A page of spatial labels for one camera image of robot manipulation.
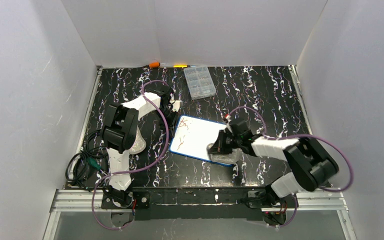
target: white wall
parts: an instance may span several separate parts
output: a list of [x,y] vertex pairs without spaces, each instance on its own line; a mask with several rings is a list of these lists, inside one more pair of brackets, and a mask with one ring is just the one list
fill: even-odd
[[41,239],[96,67],[59,0],[0,0],[0,239]]
[[297,69],[314,134],[353,164],[344,195],[357,238],[384,239],[384,1],[329,0]]
[[96,65],[160,61],[153,0],[62,0]]
[[327,0],[62,0],[95,64],[296,64]]

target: green connector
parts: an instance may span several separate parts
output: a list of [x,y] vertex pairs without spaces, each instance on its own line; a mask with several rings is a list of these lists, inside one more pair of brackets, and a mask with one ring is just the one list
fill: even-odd
[[98,164],[95,158],[89,157],[89,165],[98,171],[101,170],[101,166]]

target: wire bundle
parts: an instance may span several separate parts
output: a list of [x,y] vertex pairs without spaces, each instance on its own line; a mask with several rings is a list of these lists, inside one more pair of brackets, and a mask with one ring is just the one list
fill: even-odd
[[[105,171],[102,170],[102,167],[98,164],[99,160],[104,160],[108,168],[108,153],[102,152],[102,149],[105,149],[105,147],[98,146],[94,148],[89,148],[90,142],[99,135],[100,130],[93,131],[86,135],[86,137],[84,138],[82,150],[76,153],[68,163],[68,166],[65,169],[65,178],[67,179],[70,185],[78,186],[80,189],[91,191],[93,187],[86,186],[84,184],[84,181],[89,179],[93,175],[95,170],[101,171],[105,175],[107,174]],[[70,170],[75,160],[77,161],[75,162],[72,171],[73,178],[70,178]]]

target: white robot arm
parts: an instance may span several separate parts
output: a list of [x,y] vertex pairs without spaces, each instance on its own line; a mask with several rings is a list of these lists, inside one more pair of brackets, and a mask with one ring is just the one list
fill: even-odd
[[267,202],[276,204],[279,199],[301,191],[314,191],[339,171],[337,163],[324,147],[313,138],[267,139],[253,134],[243,119],[224,119],[226,128],[220,130],[215,143],[207,148],[213,162],[233,164],[238,158],[229,157],[235,149],[255,157],[272,157],[287,161],[292,172],[279,177],[265,187]]
[[[173,100],[171,88],[166,91],[145,92],[145,96],[162,110],[168,122],[173,123],[182,103]],[[143,96],[121,105],[110,105],[104,119],[100,135],[109,156],[111,173],[129,170],[129,155],[138,154],[146,148],[146,142],[138,128],[138,121],[155,108]],[[125,191],[132,183],[129,173],[112,175],[109,185],[119,191]]]

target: plastic storage box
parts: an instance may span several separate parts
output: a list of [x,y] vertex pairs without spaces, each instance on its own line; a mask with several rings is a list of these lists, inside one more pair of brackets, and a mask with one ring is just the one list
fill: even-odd
[[216,87],[206,66],[188,67],[183,70],[192,100],[216,95]]

